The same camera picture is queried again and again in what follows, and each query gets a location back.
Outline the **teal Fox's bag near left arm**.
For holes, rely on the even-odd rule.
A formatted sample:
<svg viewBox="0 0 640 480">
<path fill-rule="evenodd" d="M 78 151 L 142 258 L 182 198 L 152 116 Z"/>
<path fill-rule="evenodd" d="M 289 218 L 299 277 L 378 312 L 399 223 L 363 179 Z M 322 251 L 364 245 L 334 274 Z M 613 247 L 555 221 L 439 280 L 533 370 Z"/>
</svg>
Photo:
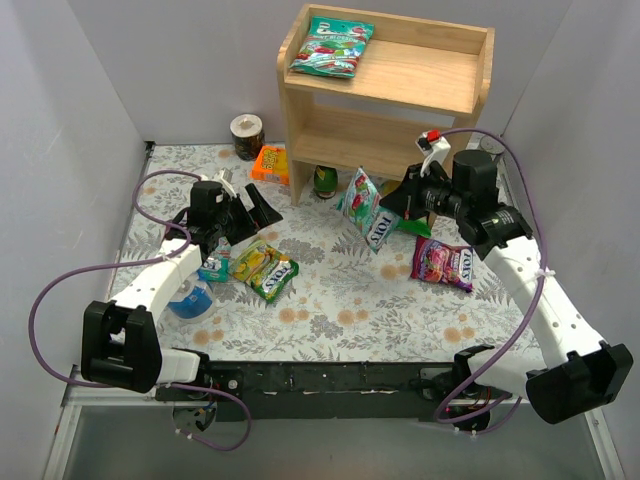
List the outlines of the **teal Fox's bag near left arm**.
<svg viewBox="0 0 640 480">
<path fill-rule="evenodd" d="M 201 280 L 210 283 L 225 283 L 229 278 L 229 264 L 231 259 L 231 245 L 226 237 L 218 240 L 218 245 L 204 260 L 198 269 Z"/>
</svg>

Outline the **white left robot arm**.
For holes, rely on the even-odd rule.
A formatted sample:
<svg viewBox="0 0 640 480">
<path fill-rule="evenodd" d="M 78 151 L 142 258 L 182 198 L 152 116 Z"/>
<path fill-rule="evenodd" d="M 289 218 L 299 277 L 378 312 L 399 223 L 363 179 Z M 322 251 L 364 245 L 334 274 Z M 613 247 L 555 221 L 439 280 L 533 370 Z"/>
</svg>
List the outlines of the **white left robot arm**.
<svg viewBox="0 0 640 480">
<path fill-rule="evenodd" d="M 197 273 L 220 239 L 236 245 L 281 221 L 249 183 L 252 208 L 225 180 L 200 180 L 191 187 L 188 207 L 166 225 L 155 263 L 107 302 L 84 312 L 81 374 L 84 379 L 146 393 L 167 383 L 193 383 L 204 354 L 161 347 L 156 322 L 171 298 Z"/>
</svg>

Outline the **teal Fox's candy bag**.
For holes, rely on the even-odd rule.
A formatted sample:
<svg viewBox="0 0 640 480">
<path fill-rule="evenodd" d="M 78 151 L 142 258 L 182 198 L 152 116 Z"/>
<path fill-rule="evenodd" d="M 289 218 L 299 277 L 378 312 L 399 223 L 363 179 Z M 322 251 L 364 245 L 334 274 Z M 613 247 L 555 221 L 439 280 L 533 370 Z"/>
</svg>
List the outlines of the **teal Fox's candy bag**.
<svg viewBox="0 0 640 480">
<path fill-rule="evenodd" d="M 374 30 L 375 26 L 369 23 L 314 16 L 290 70 L 322 77 L 354 78 Z"/>
<path fill-rule="evenodd" d="M 337 210 L 356 227 L 368 247 L 377 253 L 396 229 L 400 217 L 380 205 L 377 187 L 358 168 L 341 197 Z"/>
</svg>

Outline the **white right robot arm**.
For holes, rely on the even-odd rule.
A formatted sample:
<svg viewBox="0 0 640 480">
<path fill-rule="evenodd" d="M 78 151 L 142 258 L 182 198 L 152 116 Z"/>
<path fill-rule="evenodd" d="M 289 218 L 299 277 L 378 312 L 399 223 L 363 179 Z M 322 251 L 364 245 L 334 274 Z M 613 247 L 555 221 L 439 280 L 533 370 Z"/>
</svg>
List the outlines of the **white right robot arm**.
<svg viewBox="0 0 640 480">
<path fill-rule="evenodd" d="M 499 277 L 522 311 L 501 348 L 472 347 L 454 357 L 453 388 L 438 406 L 480 385 L 527 400 L 549 424 L 613 402 L 633 365 L 585 320 L 547 266 L 546 249 L 520 212 L 498 198 L 497 166 L 480 150 L 410 166 L 381 204 L 410 219 L 434 213 L 455 220 L 464 241 Z"/>
</svg>

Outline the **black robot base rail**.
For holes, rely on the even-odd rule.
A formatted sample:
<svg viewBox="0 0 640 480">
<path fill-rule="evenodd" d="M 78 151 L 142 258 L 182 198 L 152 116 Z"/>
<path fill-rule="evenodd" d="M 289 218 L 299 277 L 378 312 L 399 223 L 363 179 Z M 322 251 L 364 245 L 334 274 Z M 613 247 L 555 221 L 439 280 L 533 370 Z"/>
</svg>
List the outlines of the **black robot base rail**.
<svg viewBox="0 0 640 480">
<path fill-rule="evenodd" d="M 456 373 L 453 362 L 209 361 L 196 384 L 243 401 L 254 420 L 431 421 Z"/>
</svg>

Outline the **yellow green Fox's candy bag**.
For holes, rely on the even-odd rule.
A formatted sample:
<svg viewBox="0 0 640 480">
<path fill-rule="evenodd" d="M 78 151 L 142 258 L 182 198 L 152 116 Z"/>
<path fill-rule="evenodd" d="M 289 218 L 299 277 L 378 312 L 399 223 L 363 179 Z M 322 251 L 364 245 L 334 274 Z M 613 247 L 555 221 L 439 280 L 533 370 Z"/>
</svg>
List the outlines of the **yellow green Fox's candy bag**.
<svg viewBox="0 0 640 480">
<path fill-rule="evenodd" d="M 299 265 L 263 239 L 252 242 L 229 266 L 229 274 L 249 286 L 268 304 L 299 273 Z"/>
</svg>

